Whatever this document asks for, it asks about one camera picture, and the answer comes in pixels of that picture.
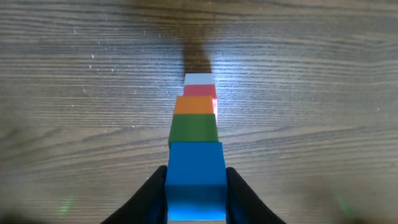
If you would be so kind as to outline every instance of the light blue block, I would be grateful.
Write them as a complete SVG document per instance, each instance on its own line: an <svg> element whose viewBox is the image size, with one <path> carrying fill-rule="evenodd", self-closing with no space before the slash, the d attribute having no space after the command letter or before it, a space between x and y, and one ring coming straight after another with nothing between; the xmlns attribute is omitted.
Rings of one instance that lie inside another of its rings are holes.
<svg viewBox="0 0 398 224"><path fill-rule="evenodd" d="M172 221L225 220L226 169L220 142L173 142L165 183Z"/></svg>
<svg viewBox="0 0 398 224"><path fill-rule="evenodd" d="M212 73L187 73L184 85L212 85L214 78Z"/></svg>

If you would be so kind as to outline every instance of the block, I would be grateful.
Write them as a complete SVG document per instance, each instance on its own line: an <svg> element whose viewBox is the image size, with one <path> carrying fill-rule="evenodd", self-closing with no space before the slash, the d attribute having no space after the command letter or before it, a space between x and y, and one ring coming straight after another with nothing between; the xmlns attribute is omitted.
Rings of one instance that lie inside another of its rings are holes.
<svg viewBox="0 0 398 224"><path fill-rule="evenodd" d="M178 96L174 114L213 114L212 96Z"/></svg>
<svg viewBox="0 0 398 224"><path fill-rule="evenodd" d="M220 142L173 142L166 201L172 221L225 220L227 180Z"/></svg>
<svg viewBox="0 0 398 224"><path fill-rule="evenodd" d="M216 85L186 85L184 86L184 96L212 96L213 97L213 112L217 117L217 92Z"/></svg>
<svg viewBox="0 0 398 224"><path fill-rule="evenodd" d="M185 74L185 85L212 85L214 84L212 73L188 73Z"/></svg>
<svg viewBox="0 0 398 224"><path fill-rule="evenodd" d="M170 129L171 142L218 142L214 114L175 114Z"/></svg>

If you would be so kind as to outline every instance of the green block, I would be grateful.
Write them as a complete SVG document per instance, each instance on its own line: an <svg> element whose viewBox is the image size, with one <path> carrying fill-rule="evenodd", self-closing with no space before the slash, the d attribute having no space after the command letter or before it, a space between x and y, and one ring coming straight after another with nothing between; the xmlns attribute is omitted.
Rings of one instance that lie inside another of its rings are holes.
<svg viewBox="0 0 398 224"><path fill-rule="evenodd" d="M171 142L218 142L214 114L175 114L169 136Z"/></svg>

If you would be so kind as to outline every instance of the wood grain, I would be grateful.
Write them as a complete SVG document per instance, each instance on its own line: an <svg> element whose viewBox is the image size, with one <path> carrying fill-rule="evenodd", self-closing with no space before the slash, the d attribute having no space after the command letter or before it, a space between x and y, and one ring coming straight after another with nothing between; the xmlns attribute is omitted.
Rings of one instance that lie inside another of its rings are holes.
<svg viewBox="0 0 398 224"><path fill-rule="evenodd" d="M226 162L276 214L396 223L397 62L395 1L1 1L0 216L104 220L213 72Z"/></svg>

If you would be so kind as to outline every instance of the orange block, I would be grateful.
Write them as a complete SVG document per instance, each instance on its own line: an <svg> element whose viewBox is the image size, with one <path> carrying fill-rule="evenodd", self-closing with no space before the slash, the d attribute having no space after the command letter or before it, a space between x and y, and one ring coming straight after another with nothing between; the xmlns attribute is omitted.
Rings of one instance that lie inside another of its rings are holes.
<svg viewBox="0 0 398 224"><path fill-rule="evenodd" d="M213 114L212 96L178 96L174 114Z"/></svg>

